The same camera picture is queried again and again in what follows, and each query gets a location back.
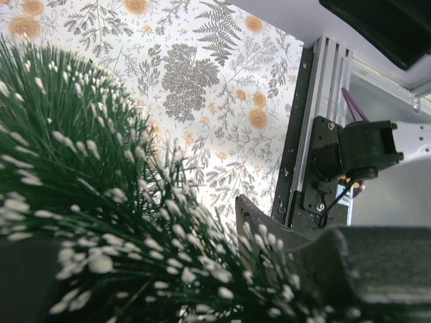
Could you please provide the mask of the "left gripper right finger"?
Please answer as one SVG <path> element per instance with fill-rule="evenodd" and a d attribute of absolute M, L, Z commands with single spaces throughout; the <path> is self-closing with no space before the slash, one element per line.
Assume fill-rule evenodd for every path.
<path fill-rule="evenodd" d="M 287 268 L 335 309 L 358 306 L 374 322 L 430 321 L 430 228 L 332 226 L 311 239 L 236 197 L 236 225 L 281 241 Z"/>

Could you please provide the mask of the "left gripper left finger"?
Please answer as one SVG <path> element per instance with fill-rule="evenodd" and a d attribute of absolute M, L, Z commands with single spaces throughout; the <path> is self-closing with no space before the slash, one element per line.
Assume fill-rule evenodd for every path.
<path fill-rule="evenodd" d="M 1 321 L 58 322 L 49 310 L 63 290 L 55 279 L 60 271 L 61 240 L 1 238 Z"/>

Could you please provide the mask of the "small green christmas tree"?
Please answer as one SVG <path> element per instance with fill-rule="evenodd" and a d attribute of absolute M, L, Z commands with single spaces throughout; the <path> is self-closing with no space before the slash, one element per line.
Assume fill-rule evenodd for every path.
<path fill-rule="evenodd" d="M 1 235 L 57 238 L 49 322 L 332 322 L 265 228 L 243 236 L 160 159 L 123 84 L 74 52 L 1 43 Z"/>

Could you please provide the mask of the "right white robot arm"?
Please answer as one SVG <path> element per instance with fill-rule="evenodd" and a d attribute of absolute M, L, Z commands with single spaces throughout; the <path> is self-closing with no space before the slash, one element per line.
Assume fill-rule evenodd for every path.
<path fill-rule="evenodd" d="M 430 158 L 429 124 L 361 121 L 336 127 L 333 134 L 328 143 L 319 135 L 311 151 L 310 166 L 321 180 L 371 180 L 387 168 Z"/>

